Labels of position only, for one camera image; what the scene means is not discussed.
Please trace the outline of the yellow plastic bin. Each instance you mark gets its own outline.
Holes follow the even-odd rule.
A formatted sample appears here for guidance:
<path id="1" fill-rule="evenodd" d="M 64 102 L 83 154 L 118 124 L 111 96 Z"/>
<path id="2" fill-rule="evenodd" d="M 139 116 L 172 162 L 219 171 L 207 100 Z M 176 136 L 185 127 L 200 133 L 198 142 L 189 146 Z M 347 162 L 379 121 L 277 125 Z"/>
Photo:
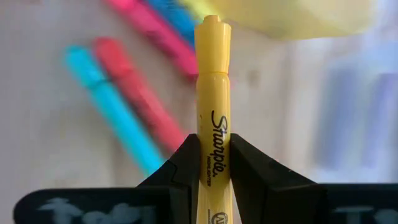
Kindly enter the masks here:
<path id="1" fill-rule="evenodd" d="M 206 1 L 224 18 L 280 40 L 357 34 L 377 11 L 377 0 Z"/>

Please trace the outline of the pink highlighter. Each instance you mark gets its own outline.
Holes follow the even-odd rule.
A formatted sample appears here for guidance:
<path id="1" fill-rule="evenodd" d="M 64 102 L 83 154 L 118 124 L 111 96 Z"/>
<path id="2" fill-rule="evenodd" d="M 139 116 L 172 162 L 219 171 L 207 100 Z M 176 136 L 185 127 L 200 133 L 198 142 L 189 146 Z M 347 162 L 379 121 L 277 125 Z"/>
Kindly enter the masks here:
<path id="1" fill-rule="evenodd" d="M 193 49 L 148 3 L 144 0 L 104 1 L 158 46 L 186 77 L 197 77 L 197 62 Z"/>

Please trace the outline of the clear plastic bin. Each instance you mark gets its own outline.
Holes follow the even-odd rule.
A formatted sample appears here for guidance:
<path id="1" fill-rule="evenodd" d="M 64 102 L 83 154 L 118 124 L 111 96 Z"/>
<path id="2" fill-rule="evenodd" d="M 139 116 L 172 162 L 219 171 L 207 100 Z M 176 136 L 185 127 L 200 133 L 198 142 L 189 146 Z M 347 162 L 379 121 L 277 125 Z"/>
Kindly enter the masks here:
<path id="1" fill-rule="evenodd" d="M 398 182 L 398 110 L 391 155 L 382 167 L 364 164 L 366 134 L 374 87 L 382 73 L 398 74 L 398 20 L 362 35 L 310 39 L 292 47 L 292 89 L 289 96 L 288 163 L 319 182 Z M 343 149 L 335 168 L 323 167 L 318 156 L 321 103 L 328 71 L 347 65 L 355 73 L 353 110 L 347 117 Z"/>

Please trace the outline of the teal highlighter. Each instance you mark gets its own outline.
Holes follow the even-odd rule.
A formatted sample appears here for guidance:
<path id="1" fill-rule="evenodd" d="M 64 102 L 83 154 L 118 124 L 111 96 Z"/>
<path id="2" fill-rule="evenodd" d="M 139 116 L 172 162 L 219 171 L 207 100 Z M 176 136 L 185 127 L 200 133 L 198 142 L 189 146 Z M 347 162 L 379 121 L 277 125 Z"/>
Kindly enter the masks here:
<path id="1" fill-rule="evenodd" d="M 93 52 L 88 47 L 73 45 L 66 49 L 65 63 L 74 77 L 87 89 L 96 109 L 144 175 L 153 174 L 165 159 Z"/>

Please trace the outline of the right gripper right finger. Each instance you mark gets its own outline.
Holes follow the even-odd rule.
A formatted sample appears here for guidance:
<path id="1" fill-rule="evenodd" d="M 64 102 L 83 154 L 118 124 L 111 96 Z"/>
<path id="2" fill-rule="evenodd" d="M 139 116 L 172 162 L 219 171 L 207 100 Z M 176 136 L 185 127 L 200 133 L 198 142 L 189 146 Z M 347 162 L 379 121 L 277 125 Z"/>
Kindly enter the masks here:
<path id="1" fill-rule="evenodd" d="M 231 135 L 243 224 L 398 224 L 398 184 L 318 184 Z"/>

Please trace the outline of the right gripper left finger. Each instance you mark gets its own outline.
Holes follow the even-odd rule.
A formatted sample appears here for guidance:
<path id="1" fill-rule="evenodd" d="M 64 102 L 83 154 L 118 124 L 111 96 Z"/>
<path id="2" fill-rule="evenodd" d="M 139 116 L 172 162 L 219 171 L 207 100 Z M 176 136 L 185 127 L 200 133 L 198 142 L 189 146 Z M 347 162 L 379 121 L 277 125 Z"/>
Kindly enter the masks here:
<path id="1" fill-rule="evenodd" d="M 191 134 L 138 186 L 31 192 L 16 203 L 14 224 L 195 224 L 199 161 Z"/>

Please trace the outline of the blue highlighter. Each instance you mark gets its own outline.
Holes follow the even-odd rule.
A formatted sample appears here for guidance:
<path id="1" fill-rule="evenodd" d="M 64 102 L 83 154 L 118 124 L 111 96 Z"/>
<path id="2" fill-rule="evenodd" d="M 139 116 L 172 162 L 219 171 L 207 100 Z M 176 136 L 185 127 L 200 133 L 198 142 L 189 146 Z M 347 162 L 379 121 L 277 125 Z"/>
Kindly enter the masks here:
<path id="1" fill-rule="evenodd" d="M 178 0 L 145 0 L 152 6 L 194 49 L 194 30 L 197 21 Z"/>

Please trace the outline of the red highlighter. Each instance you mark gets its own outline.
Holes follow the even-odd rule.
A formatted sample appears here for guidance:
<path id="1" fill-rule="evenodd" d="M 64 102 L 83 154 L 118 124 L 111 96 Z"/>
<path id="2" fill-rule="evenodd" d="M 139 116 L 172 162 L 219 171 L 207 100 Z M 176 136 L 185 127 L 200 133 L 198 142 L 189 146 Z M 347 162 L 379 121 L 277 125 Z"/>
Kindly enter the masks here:
<path id="1" fill-rule="evenodd" d="M 177 122 L 162 106 L 119 41 L 110 37 L 94 40 L 96 58 L 116 84 L 126 101 L 143 120 L 150 134 L 165 150 L 173 154 L 185 135 Z"/>

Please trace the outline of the golden yellow Sharpie highlighter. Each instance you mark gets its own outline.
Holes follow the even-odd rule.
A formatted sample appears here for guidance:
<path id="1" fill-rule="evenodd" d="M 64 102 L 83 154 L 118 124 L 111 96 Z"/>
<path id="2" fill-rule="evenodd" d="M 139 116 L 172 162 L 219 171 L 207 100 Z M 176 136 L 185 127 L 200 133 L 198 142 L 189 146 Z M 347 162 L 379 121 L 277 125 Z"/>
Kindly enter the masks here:
<path id="1" fill-rule="evenodd" d="M 230 45 L 231 26 L 219 16 L 206 16 L 196 26 L 197 136 L 200 140 L 197 224 L 233 224 L 229 168 Z"/>

